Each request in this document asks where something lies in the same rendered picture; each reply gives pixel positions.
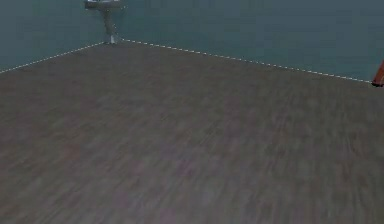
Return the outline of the red-brown wooden furniture leg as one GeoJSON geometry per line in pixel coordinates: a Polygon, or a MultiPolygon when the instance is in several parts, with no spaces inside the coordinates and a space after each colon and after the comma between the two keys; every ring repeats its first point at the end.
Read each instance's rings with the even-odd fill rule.
{"type": "Polygon", "coordinates": [[[375,87],[383,87],[384,86],[384,60],[379,66],[376,75],[374,76],[371,84],[375,87]]]}

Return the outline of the white pedestal sink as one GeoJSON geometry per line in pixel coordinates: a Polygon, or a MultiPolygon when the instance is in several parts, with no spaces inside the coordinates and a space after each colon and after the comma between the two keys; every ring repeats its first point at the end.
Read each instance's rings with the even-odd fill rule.
{"type": "Polygon", "coordinates": [[[116,44],[117,34],[112,20],[112,10],[120,9],[121,0],[84,0],[84,8],[87,10],[97,10],[100,12],[105,27],[105,44],[116,44]]]}

